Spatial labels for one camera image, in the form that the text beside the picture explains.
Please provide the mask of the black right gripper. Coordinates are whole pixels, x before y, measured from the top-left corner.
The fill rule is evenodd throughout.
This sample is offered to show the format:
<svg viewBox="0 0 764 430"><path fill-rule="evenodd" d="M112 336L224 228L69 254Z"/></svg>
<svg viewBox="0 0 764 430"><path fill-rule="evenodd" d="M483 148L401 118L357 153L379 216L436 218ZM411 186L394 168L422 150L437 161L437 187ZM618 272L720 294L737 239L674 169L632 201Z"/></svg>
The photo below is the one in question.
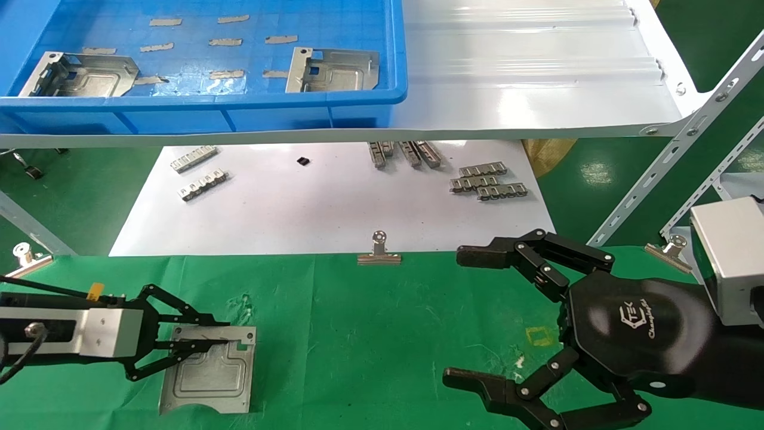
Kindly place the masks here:
<svg viewBox="0 0 764 430"><path fill-rule="evenodd" d="M488 413L516 418L529 429L631 428L652 413L633 389L762 409L762 329L724 325L699 285L613 276L614 256L543 229L495 237L486 247L461 245L456 261L515 269L551 302L565 298L573 344L593 372L613 378L604 383L613 402L557 413L542 397L583 364L575 348L554 354L523 383L446 368L444 385L478 394ZM570 286L552 263L589 275Z"/></svg>

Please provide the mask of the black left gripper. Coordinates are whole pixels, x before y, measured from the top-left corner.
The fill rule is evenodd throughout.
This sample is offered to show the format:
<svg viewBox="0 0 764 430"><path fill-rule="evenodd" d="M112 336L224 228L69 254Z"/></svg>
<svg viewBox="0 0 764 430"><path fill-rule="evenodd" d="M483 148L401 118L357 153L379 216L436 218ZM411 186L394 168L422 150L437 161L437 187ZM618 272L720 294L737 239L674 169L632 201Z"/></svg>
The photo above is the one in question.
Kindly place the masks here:
<svg viewBox="0 0 764 430"><path fill-rule="evenodd" d="M154 297L177 311L162 315L147 303ZM138 299L122 297L115 305L93 302L83 297L52 296L21 292L2 292L2 369L10 369L26 354L36 336L28 336L31 324L42 324L47 335L23 366L61 364L98 364L118 362L127 368L127 379L136 382L174 365L196 353L207 353L214 345L228 340L158 341L159 322L196 324L203 327L230 326L216 321L213 314L202 313L158 285L145 285ZM136 367L155 349L168 355L150 364Z"/></svg>

